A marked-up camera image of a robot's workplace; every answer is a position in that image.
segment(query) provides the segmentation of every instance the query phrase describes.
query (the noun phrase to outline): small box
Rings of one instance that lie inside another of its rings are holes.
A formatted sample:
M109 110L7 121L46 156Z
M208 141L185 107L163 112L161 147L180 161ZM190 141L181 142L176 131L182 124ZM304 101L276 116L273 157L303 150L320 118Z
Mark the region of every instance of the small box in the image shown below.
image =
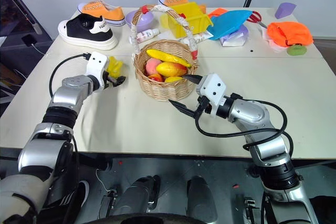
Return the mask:
M184 14L193 34L199 34L209 25L214 25L208 15L204 14L195 2L171 6L178 14ZM176 38L186 37L183 27L171 16L168 17L168 26Z

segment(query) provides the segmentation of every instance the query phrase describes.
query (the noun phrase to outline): yellow glove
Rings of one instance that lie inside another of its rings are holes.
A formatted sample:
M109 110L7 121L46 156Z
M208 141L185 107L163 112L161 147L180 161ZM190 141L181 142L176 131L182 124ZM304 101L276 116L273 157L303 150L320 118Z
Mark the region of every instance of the yellow glove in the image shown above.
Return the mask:
M110 56L110 63L107 67L107 72L109 73L109 76L113 78L118 78L120 76L120 70L122 67L122 61L116 60L113 56Z

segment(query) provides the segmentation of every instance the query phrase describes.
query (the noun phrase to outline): black cable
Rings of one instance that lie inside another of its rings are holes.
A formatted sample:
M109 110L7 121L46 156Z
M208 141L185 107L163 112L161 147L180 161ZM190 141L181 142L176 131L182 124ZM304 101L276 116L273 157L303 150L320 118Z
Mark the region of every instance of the black cable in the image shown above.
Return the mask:
M75 198L77 197L78 185L79 185L79 154L78 154L78 150L77 150L77 143L76 143L76 140L75 140L74 136L72 136L72 141L74 142L75 156L76 156L76 186L75 186L75 189L73 191L73 195L72 195L71 201L69 203L67 212L64 216L62 224L67 224L69 214L71 212L70 210L72 209L73 203L75 202Z
M243 145L243 148L248 151L248 148L251 147L251 146L255 146L255 145L258 145L258 144L263 144L263 143L269 142L269 141L271 141L273 139L276 139L278 136L280 136L280 135L283 134L283 135L285 135L288 138L288 141L289 141L289 155L292 156L294 144L293 144L293 140L292 140L291 136L287 132L285 132L285 128L287 127L287 116L286 116L285 112L282 110L282 108L280 108L276 104L273 104L271 102L266 102L266 101L260 101L260 100L244 100L244 101L256 101L256 102L260 102L260 103L272 106L275 109L277 109L281 113L282 118L283 118L283 123L282 123L281 128L280 129L275 129L275 128L255 129L255 130L235 132L235 133L227 133L227 134L210 133L210 132L206 132L206 131L202 130L201 127L200 127L200 125L199 125L199 119L200 119L200 117L202 115L201 112L197 113L196 116L195 116L196 128L203 135L210 136L210 137L221 137L221 138L235 137L235 136L244 136L244 135L253 134L253 133L259 133L259 132L270 132L270 131L271 132L277 132L276 134L274 134L274 135L272 135L272 136L270 136L270 137L268 137L266 139L263 139L263 140L260 140L260 141L256 141L256 142L253 142L253 143L245 144L245 145Z
M266 200L266 193L263 192L262 194L262 200L261 200L261 207L260 207L260 213L261 213L261 220L260 224L264 224L264 215L265 215L265 200Z
M294 151L293 139L286 131L283 132L283 135L285 135L286 138L288 139L288 142L289 142L288 154L289 154L290 157L292 157L293 151Z
M55 69L53 70L53 72L52 72L52 74L51 74L51 76L50 76L50 79L49 79L49 93L50 93L50 96L51 97L53 97L53 85L52 85L52 80L53 80L53 78L54 78L54 75L55 75L55 73L56 73L56 71L57 71L57 69L59 69L59 67L60 66L62 66L65 62L67 62L68 60L72 60L72 59L75 59L75 58L79 58L79 57L81 57L81 56L84 56L85 57L85 54L81 54L81 55L75 55L75 56L71 56L71 57L69 57L69 58L67 58L67 59L65 59L65 60L63 60L63 61L61 61L56 67L55 67Z
M259 101L259 100L245 100L245 101L256 101L256 102L260 102L262 104L266 104L266 105L272 106L273 108L277 109L281 113L282 118L283 118L282 126L281 126L280 130L276 134L274 134L273 136L270 136L270 137L268 137L266 139L260 140L260 141L244 144L243 148L245 150L248 151L248 148L251 147L251 146L267 143L267 142L269 142L269 141L271 141L273 139L276 139L278 136L281 136L284 133L284 131L285 131L286 127L287 127L287 116L286 116L285 112L282 110L282 108L280 108L278 105L276 105L274 103L266 102L266 101Z

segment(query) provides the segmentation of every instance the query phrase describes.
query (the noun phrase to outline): purple bowl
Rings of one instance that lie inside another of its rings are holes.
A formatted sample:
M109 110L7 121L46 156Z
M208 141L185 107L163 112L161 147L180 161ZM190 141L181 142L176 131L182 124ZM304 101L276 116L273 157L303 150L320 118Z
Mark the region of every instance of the purple bowl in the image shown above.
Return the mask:
M131 28L131 23L134 14L137 12L137 10L134 10L130 13L128 13L125 17L127 25ZM152 28L152 23L154 20L154 15L151 12L147 12L146 14L142 14L142 17L140 18L138 24L136 25L138 32L142 32L148 29Z

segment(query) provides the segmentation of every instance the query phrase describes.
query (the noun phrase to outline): green object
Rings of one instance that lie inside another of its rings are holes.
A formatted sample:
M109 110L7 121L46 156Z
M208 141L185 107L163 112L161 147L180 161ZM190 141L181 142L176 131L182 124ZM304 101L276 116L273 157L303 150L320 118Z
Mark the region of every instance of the green object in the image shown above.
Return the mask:
M292 45L287 49L287 53L292 56L304 55L307 52L307 48L303 45Z

